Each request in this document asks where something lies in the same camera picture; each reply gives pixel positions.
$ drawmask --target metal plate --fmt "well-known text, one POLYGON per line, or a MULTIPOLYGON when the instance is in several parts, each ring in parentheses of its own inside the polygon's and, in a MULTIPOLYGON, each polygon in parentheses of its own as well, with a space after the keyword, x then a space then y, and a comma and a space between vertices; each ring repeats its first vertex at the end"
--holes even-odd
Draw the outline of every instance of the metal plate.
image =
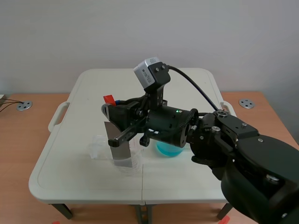
POLYGON ((23 104, 17 104, 17 110, 24 111, 32 107, 32 101, 24 101, 23 104))
POLYGON ((255 104, 250 99, 240 99, 239 100, 240 106, 251 109, 255 106, 255 104))

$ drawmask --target wire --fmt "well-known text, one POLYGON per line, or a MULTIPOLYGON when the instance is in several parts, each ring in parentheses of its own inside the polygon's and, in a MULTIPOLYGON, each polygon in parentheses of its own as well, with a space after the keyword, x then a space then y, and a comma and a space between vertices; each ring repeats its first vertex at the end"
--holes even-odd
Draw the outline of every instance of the wire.
MULTIPOLYGON (((14 103, 19 103, 19 102, 14 102, 14 103)), ((3 104, 12 104, 12 102, 6 102, 6 103, 3 103, 3 104)), ((3 104, 0 104, 0 106, 3 105, 3 104)), ((21 104, 21 103, 19 103, 19 104, 21 104)))
POLYGON ((3 100, 9 100, 9 101, 14 101, 14 102, 19 102, 19 103, 21 103, 21 104, 23 104, 24 102, 22 102, 22 101, 19 101, 19 100, 14 100, 14 99, 3 99, 3 100))
POLYGON ((168 65, 168 68, 170 70, 176 71, 178 74, 183 76, 185 79, 187 79, 201 94, 202 96, 208 101, 208 103, 214 108, 214 110, 218 111, 219 109, 216 107, 216 105, 211 101, 211 99, 203 92, 203 90, 185 73, 183 73, 180 69, 177 69, 175 67, 172 67, 168 65))
POLYGON ((12 105, 12 104, 18 104, 18 103, 19 103, 19 102, 12 102, 12 103, 10 103, 9 105, 7 105, 6 107, 4 107, 2 110, 0 110, 0 112, 3 111, 5 108, 9 107, 9 106, 12 105))

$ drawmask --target white folding table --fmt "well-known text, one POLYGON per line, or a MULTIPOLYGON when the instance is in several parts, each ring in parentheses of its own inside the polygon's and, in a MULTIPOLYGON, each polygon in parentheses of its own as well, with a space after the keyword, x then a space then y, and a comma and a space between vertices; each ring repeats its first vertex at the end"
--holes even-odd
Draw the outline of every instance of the white folding table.
MULTIPOLYGON (((232 115, 223 101, 213 75, 204 69, 182 69, 219 107, 232 115)), ((201 94, 182 76, 170 71, 164 88, 168 106, 199 112, 213 112, 201 94)), ((158 203, 227 202, 218 181, 207 166, 191 161, 186 146, 177 157, 157 153, 155 141, 143 150, 143 170, 125 176, 105 160, 92 160, 86 149, 95 135, 106 135, 101 112, 103 96, 126 100, 144 95, 132 69, 94 69, 78 78, 68 100, 55 112, 51 135, 30 176, 29 189, 39 201, 52 204, 67 218, 72 214, 65 203, 118 203, 153 205, 158 203), (60 124, 57 124, 67 108, 60 124)))

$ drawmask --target blue liquid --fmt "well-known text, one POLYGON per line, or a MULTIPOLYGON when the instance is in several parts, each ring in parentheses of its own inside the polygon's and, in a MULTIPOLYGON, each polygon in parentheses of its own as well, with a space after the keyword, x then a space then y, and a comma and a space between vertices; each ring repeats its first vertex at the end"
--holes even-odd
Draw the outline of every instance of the blue liquid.
POLYGON ((157 142, 157 148, 159 149, 159 151, 162 154, 170 156, 170 157, 179 155, 184 149, 184 148, 172 146, 167 143, 160 142, 160 141, 157 142))

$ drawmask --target table leg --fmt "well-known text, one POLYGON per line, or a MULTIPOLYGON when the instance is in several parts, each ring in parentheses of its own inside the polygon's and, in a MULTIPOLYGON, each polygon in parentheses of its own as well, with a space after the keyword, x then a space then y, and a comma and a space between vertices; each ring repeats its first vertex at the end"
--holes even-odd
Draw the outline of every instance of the table leg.
POLYGON ((147 205, 138 205, 135 204, 135 211, 137 216, 138 224, 152 224, 152 207, 154 204, 147 205))
POLYGON ((52 206, 56 208, 61 214, 63 214, 67 219, 71 219, 73 217, 73 214, 65 204, 52 204, 52 206))
POLYGON ((222 220, 229 213, 229 211, 231 211, 232 208, 233 207, 230 203, 226 203, 224 207, 221 209, 221 211, 219 212, 219 214, 217 215, 217 218, 219 220, 222 220))

